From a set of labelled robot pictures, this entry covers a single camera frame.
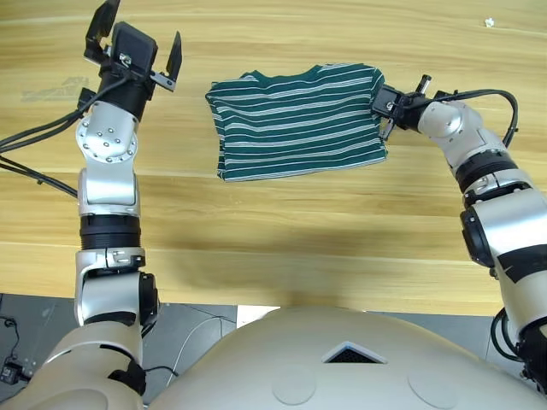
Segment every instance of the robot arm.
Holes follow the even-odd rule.
[[[471,259],[489,267],[499,280],[517,332],[516,353],[524,362],[524,374],[545,392],[547,200],[509,156],[506,144],[516,130],[516,111],[503,143],[484,128],[479,113],[459,101],[472,92],[440,91],[428,99],[430,81],[431,77],[422,77],[409,94],[384,85],[373,110],[389,119],[384,138],[394,126],[410,128],[426,134],[444,152],[463,194],[462,233]]]
[[[168,77],[155,73],[156,41],[124,22],[114,26],[112,46],[103,49],[118,5],[119,0],[108,0],[97,10],[85,39],[85,57],[100,65],[102,81],[101,97],[76,130],[85,157],[74,300],[80,328],[59,342],[3,409],[143,408],[142,335],[156,321],[158,296],[154,276],[139,270],[145,256],[133,161],[144,106],[156,84],[174,90],[182,54],[177,33]],[[84,89],[80,104],[94,96]]]

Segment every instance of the striped shirt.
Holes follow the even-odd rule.
[[[206,98],[221,142],[219,177],[270,179],[383,161],[380,118],[371,112],[383,82],[375,67],[326,64],[213,83]]]

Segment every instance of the black cable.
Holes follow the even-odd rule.
[[[502,349],[500,346],[498,340],[497,340],[497,324],[503,319],[503,316],[506,315],[505,308],[500,310],[497,315],[492,320],[492,323],[490,325],[490,338],[492,340],[492,344],[494,345],[494,348],[496,348],[497,352],[503,356],[505,359],[512,360],[512,361],[522,361],[521,358],[519,358],[516,355],[509,354],[505,352],[505,350]]]
[[[18,141],[24,137],[28,137],[36,132],[40,132],[40,131],[44,131],[44,130],[47,130],[49,128],[52,128],[53,126],[58,126],[62,123],[65,123],[64,125],[62,126],[59,126],[56,128],[56,132],[46,132],[45,134],[42,134],[38,137],[35,137],[35,138],[31,138],[31,140],[33,142],[29,143],[29,144],[34,144],[36,142],[39,142],[39,141],[42,141],[44,139],[47,139],[47,138],[50,138],[50,137],[53,137],[54,135],[56,135],[57,133],[61,132],[61,131],[64,131],[66,128],[68,128],[67,126],[65,126],[68,122],[71,122],[71,125],[78,120],[78,118],[80,118],[84,113],[85,111],[91,106],[93,105],[98,99],[104,97],[107,93],[111,92],[113,89],[115,88],[118,88],[119,86],[121,85],[124,85],[127,81],[129,80],[129,77],[124,77],[118,81],[116,81],[115,83],[109,85],[108,87],[105,87],[104,89],[102,89],[101,91],[99,91],[97,94],[95,94],[95,96],[93,96],[92,98],[90,98],[90,100],[88,102],[86,102],[84,105],[82,105],[80,108],[74,110],[72,113],[69,113],[69,114],[66,114],[64,115],[63,117],[59,118],[58,120],[55,120],[55,121],[52,121],[51,123],[49,124],[45,124],[43,126],[37,126],[37,127],[34,127],[34,128],[31,128],[29,130],[26,130],[26,131],[23,131],[23,132],[19,132],[15,135],[12,135],[11,137],[7,137],[7,138],[4,138],[3,140],[0,140],[0,153],[3,153],[3,152],[7,152],[7,151],[10,151],[12,149],[8,148],[10,147],[11,145],[8,145],[10,143],[13,143],[14,141]]]
[[[151,325],[147,325],[143,327],[143,330],[140,332],[140,336],[144,338],[146,335],[148,335],[152,329],[154,329],[154,326],[156,326],[156,322],[152,323]]]
[[[94,104],[98,99],[104,97],[105,94],[107,94],[108,92],[111,92],[113,89],[121,85],[124,85],[129,79],[130,77],[126,76],[120,79],[119,81],[116,81],[115,83],[109,85],[108,87],[105,87],[103,90],[98,92],[95,96],[93,96],[93,98],[91,98],[88,102],[86,102],[83,106],[74,110],[72,113],[66,114],[57,120],[51,121],[48,124],[44,124],[42,126],[35,126],[34,128],[30,128],[23,132],[18,132],[15,135],[12,135],[10,137],[0,140],[0,154],[4,152],[12,151],[14,149],[23,148],[28,145],[38,143],[40,141],[44,141],[45,139],[51,138],[57,135],[58,133],[63,132],[64,130],[69,128],[74,122],[76,122],[79,118],[81,118],[82,115],[85,113],[85,111],[92,104]],[[31,135],[37,132],[41,132],[45,130],[49,130],[49,131],[43,134],[37,135],[36,137],[32,137],[20,142],[16,142],[25,137],[30,137]],[[0,168],[2,169],[8,170],[14,173],[18,173],[19,175],[24,175],[29,178],[36,179],[39,184],[44,183],[54,188],[57,188],[58,190],[61,190],[69,194],[70,196],[78,197],[78,192],[76,189],[70,187],[67,184],[64,184],[58,179],[55,179],[45,174],[34,171],[33,169],[29,167],[25,167],[24,165],[21,165],[15,161],[11,161],[8,158],[2,157],[2,156],[0,156],[0,161],[4,161],[9,164],[9,166],[0,164]]]
[[[8,362],[8,360],[16,360],[17,356],[15,355],[15,349],[17,349],[17,346],[19,345],[19,341],[21,340],[19,336],[19,328],[17,327],[17,320],[15,318],[10,318],[9,316],[2,316],[0,315],[0,319],[3,320],[3,325],[6,327],[13,327],[15,331],[15,343],[13,347],[11,348],[9,352],[9,356],[6,357],[6,359],[3,361],[4,364]]]
[[[518,131],[517,123],[519,122],[519,103],[516,101],[516,98],[513,94],[505,90],[493,90],[493,89],[484,89],[484,90],[475,90],[475,91],[463,91],[455,92],[454,94],[433,98],[430,101],[423,102],[421,104],[413,105],[408,107],[408,109],[420,108],[428,105],[431,102],[442,102],[442,101],[457,101],[457,100],[468,100],[469,98],[483,97],[483,96],[492,96],[498,95],[504,97],[511,108],[513,109],[513,115],[511,116],[511,122],[509,122],[509,128],[503,137],[503,144],[506,147],[509,147],[511,141],[513,141],[513,136],[515,132]]]
[[[516,346],[513,344],[513,341],[511,340],[511,337],[509,336],[509,316],[507,315],[505,308],[503,309],[503,316],[502,316],[502,336],[509,350],[511,350],[511,352],[513,352],[514,355],[518,356]]]
[[[11,143],[10,145],[0,147],[0,154],[3,154],[4,152],[13,151],[14,149],[23,148],[23,147],[26,147],[27,145],[39,143],[40,141],[44,141],[45,139],[54,137],[58,133],[65,131],[77,120],[79,120],[79,115],[74,116],[70,120],[65,121],[63,125],[58,126],[57,128],[54,128],[51,131],[45,132],[44,134],[38,135],[37,137],[29,138],[29,139],[26,139],[25,141],[20,141],[19,143]]]
[[[9,162],[14,162],[14,161],[8,160],[7,158],[3,158],[0,155],[0,161],[6,161],[6,160]],[[17,165],[19,165],[19,167],[10,167],[8,165],[4,165],[0,163],[0,168],[11,171],[12,173],[18,173],[19,175],[24,175],[26,177],[36,179],[39,184],[47,184],[49,186],[57,188],[58,190],[62,190],[63,192],[66,192],[67,194],[69,194],[70,196],[73,196],[74,198],[78,197],[78,192],[74,188],[71,188],[65,183],[59,181],[58,179],[48,177],[47,175],[33,171],[31,168],[27,168],[24,165],[21,165],[21,164],[17,164]]]
[[[155,367],[151,367],[150,369],[144,369],[144,371],[147,372],[147,373],[148,372],[153,372],[154,370],[167,370],[168,372],[171,372],[171,374],[173,374],[176,378],[179,376],[177,371],[175,371],[174,369],[172,369],[169,366],[155,366]]]

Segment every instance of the gray floor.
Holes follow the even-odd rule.
[[[29,375],[44,362],[62,336],[76,326],[73,303],[68,299],[5,295],[0,314],[17,319],[21,341],[16,352]],[[174,367],[177,372],[184,372],[222,336],[235,329],[236,314],[237,307],[234,306],[162,304],[156,328],[144,340],[144,367],[165,365]],[[405,319],[438,333],[518,378],[521,365],[505,360],[491,345],[489,317],[383,314]],[[224,319],[211,319],[217,316]],[[192,329],[204,320],[207,321],[189,337]],[[0,363],[15,342],[14,330],[1,324],[2,321]],[[165,389],[169,376],[170,373],[164,370],[149,373],[145,403],[151,402]],[[0,384],[0,401],[13,395],[23,385]]]

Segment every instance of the wooden table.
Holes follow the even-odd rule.
[[[81,56],[99,4],[0,3],[3,137],[72,110],[82,85],[97,88],[97,67]],[[211,81],[252,69],[287,75],[323,62],[381,67],[408,91],[423,73],[433,76],[431,92],[505,89],[521,106],[512,156],[547,190],[545,1],[124,0],[121,20],[156,39],[156,67],[175,30],[183,35],[177,91],[156,90],[138,135],[146,270],[164,302],[499,308],[497,282],[468,260],[456,182],[426,137],[395,132],[380,165],[227,184],[215,176],[218,140],[204,94]],[[503,99],[471,104],[505,132]],[[74,129],[10,154],[73,185],[84,163]],[[0,291],[72,296],[75,201],[11,173],[0,173],[0,187]]]

